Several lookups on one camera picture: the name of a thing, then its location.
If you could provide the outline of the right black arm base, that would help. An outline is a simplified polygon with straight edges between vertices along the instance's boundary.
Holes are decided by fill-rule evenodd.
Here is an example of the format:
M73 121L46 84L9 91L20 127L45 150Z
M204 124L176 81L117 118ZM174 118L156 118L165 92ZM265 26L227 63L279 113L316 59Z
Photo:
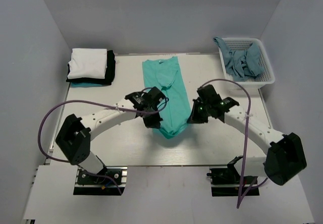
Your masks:
M206 174L211 182L212 197L237 197L240 185L240 175L228 168L210 168Z

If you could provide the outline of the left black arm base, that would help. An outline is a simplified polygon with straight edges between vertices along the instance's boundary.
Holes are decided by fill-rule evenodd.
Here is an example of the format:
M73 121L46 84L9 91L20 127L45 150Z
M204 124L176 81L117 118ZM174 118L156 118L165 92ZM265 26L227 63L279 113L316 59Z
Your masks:
M97 177L79 167L73 195L121 196L126 187L127 170L127 167L110 167Z

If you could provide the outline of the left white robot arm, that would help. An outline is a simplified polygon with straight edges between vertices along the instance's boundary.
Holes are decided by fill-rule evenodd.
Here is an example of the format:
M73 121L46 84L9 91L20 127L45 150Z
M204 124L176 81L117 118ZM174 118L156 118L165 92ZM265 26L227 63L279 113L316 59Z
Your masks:
M167 101L168 98L153 87L148 92L130 93L115 105L87 116L71 114L64 120L55 142L71 165L83 168L95 183L102 183L107 168L91 151L91 141L106 130L139 117L147 128L159 129L163 120L159 112L163 108L158 106Z

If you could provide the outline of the teal green t shirt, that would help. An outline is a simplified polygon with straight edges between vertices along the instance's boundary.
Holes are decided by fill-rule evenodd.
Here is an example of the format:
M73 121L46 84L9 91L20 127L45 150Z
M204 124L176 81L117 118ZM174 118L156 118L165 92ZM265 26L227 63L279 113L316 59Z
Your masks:
M191 114L178 58L146 60L142 70L144 86L157 87L169 99L166 108L159 113L163 121L157 131L171 139L187 128Z

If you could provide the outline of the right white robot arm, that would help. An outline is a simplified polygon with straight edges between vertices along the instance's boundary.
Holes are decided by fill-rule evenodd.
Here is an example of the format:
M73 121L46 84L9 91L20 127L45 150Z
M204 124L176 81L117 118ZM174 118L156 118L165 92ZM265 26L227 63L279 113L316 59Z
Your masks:
M212 85L197 89L189 124L207 123L210 117L229 125L253 141L264 157L237 156L227 164L228 178L239 183L246 176L267 177L282 186L307 167L301 139L295 133L284 134L249 117L231 97L222 99Z

